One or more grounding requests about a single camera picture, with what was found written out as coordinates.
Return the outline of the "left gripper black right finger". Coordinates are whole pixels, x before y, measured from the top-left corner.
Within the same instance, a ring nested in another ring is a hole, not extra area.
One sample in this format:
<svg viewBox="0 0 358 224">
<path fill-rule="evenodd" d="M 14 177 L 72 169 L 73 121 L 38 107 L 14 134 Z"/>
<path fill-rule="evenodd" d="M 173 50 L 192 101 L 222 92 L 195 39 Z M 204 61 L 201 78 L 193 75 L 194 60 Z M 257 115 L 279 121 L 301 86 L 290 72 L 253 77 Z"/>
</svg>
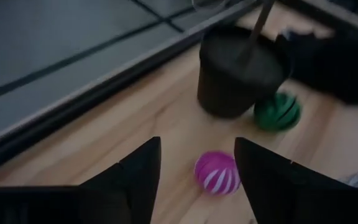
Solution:
<svg viewBox="0 0 358 224">
<path fill-rule="evenodd" d="M 340 196 L 352 187 L 236 138 L 239 177 L 258 223 L 338 223 Z"/>
</svg>

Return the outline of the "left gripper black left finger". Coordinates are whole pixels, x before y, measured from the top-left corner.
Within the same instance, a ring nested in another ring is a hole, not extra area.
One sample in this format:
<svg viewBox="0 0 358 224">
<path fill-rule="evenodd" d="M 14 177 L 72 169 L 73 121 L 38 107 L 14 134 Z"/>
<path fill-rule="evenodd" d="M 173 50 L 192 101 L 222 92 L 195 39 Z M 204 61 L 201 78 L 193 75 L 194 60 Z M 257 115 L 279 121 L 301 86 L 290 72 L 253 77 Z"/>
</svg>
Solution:
<svg viewBox="0 0 358 224">
<path fill-rule="evenodd" d="M 80 185 L 87 190 L 84 222 L 150 223 L 160 169 L 161 139 L 155 136 Z"/>
</svg>

